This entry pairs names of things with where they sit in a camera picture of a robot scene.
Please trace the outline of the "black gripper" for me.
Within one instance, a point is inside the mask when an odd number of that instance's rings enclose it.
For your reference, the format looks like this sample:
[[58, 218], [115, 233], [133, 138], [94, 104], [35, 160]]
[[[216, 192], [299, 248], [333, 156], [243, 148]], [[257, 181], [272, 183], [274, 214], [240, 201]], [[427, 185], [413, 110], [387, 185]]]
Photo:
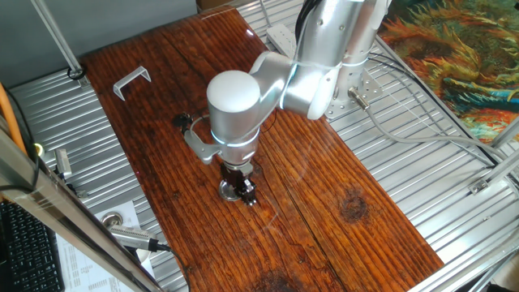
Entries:
[[257, 202], [255, 189], [256, 185], [248, 180], [252, 174], [252, 165], [227, 165], [221, 164], [221, 176], [222, 179], [231, 184], [232, 194], [230, 196], [231, 201], [243, 200], [248, 206], [252, 206]]

